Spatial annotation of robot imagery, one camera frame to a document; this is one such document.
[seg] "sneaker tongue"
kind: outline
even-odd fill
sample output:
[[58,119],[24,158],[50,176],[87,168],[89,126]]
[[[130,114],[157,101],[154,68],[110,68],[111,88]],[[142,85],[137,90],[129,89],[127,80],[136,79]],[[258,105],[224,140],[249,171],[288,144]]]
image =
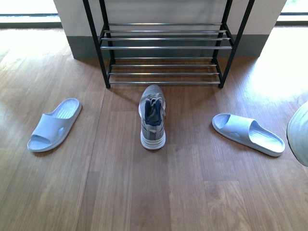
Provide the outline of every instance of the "sneaker tongue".
[[157,126],[161,124],[161,116],[160,116],[160,101],[156,101],[151,105],[150,101],[145,102],[145,123],[151,126]]

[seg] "sneaker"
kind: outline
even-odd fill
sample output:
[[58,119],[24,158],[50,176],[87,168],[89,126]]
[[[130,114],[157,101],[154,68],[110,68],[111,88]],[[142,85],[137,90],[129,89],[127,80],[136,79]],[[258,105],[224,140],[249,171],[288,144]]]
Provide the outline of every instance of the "sneaker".
[[141,144],[146,149],[156,150],[165,145],[166,135],[163,116],[166,100],[157,85],[150,85],[144,91],[139,103],[141,117]]

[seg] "white slide sandal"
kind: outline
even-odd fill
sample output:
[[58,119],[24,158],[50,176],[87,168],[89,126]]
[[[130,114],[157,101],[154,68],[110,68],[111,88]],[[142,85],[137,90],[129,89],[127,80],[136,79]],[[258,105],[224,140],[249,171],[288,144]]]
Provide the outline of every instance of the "white slide sandal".
[[231,114],[218,114],[212,120],[221,135],[271,156],[281,156],[285,144],[281,138],[262,128],[254,119]]
[[43,114],[27,144],[32,152],[45,152],[57,147],[67,137],[81,111],[78,99],[66,99],[51,113]]

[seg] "wooden floor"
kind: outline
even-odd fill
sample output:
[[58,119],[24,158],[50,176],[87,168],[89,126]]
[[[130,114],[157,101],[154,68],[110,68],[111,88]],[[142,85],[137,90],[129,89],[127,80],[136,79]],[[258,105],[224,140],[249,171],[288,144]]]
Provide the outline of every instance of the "wooden floor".
[[[0,30],[1,231],[306,231],[308,168],[287,124],[308,101],[308,28],[274,28],[259,58],[236,58],[225,87],[162,86],[167,141],[140,142],[146,86],[106,89],[62,30]],[[83,109],[66,140],[34,154],[41,114]],[[256,119],[286,143],[273,158],[219,135],[213,116]]]

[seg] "shoe rack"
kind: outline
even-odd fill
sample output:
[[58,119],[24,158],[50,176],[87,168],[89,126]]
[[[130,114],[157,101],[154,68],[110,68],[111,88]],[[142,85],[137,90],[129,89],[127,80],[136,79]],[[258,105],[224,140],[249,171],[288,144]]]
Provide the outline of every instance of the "shoe rack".
[[[105,1],[99,0],[104,21],[100,35],[89,0],[83,0],[107,88],[113,84],[218,84],[223,88],[254,2],[248,1],[234,38],[227,26],[232,0],[226,0],[222,20],[215,23],[109,23]],[[164,56],[167,50],[175,56]],[[230,53],[223,72],[217,59],[220,50]],[[110,55],[107,69],[102,51]],[[211,55],[191,55],[201,51]]]

